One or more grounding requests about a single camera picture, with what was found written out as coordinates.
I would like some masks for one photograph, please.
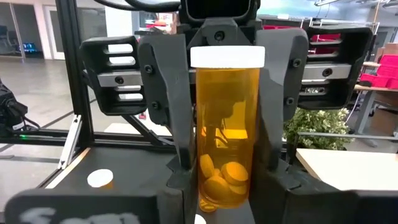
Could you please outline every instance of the green plant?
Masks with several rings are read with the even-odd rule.
[[[309,111],[298,108],[294,117],[284,123],[284,138],[288,144],[293,144],[297,132],[317,132],[346,134],[349,127],[345,124],[347,109]],[[298,144],[309,149],[342,150],[344,143],[350,138],[326,138],[320,136],[300,136]]]

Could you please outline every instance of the floor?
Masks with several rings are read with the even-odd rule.
[[[27,117],[41,126],[72,111],[68,77],[64,61],[30,58],[0,58],[0,79],[11,89],[17,100],[29,107]],[[91,90],[90,99],[95,96]],[[108,117],[101,113],[96,101],[91,104],[95,131],[104,131],[112,123],[126,123],[120,117]],[[66,116],[48,126],[51,129],[68,129],[73,115]],[[378,148],[370,148],[361,141],[347,145],[350,151],[377,151],[395,153],[398,144],[378,141]],[[0,144],[0,155],[29,157],[28,161],[0,160],[0,211],[14,194],[41,183],[56,168],[61,147],[6,146]]]

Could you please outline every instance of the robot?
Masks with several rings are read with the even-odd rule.
[[[57,192],[56,189],[26,191],[9,201],[6,221],[93,223],[83,218],[104,212],[132,212],[140,223],[194,223],[198,172],[193,132],[195,71],[188,66],[190,49],[207,45],[259,45],[266,49],[266,61],[260,70],[257,141],[249,194],[255,222],[397,223],[396,192],[340,191],[279,158],[282,124],[292,118],[297,107],[335,110],[347,104],[371,44],[373,35],[369,28],[325,26],[307,30],[262,30],[261,21],[256,19],[260,0],[181,0],[160,4],[125,0],[129,5],[95,1],[130,11],[178,11],[177,34],[148,35],[141,38],[139,44],[134,36],[94,38],[84,41],[80,47],[101,111],[108,116],[127,116],[148,109],[152,122],[168,127],[173,136],[173,142],[158,139],[157,143],[159,146],[173,144],[176,155],[165,170],[159,171],[158,182],[148,186],[152,191],[130,195]],[[319,34],[339,34],[340,40],[310,41]],[[133,51],[109,52],[106,50],[109,44],[130,44]],[[308,50],[314,48],[338,51],[309,55]],[[111,57],[125,56],[134,57],[135,63],[109,63]],[[302,80],[322,81],[302,83]],[[133,85],[141,88],[120,88]],[[121,93],[139,93],[143,99],[121,100]],[[76,199],[72,199],[77,197],[93,206],[84,210],[72,206],[78,205]],[[32,213],[23,213],[32,207],[35,207],[30,210]],[[43,207],[53,209],[40,210]],[[41,219],[35,219],[38,217],[32,215],[35,212],[41,214]],[[131,217],[122,217],[120,223],[133,223]]]

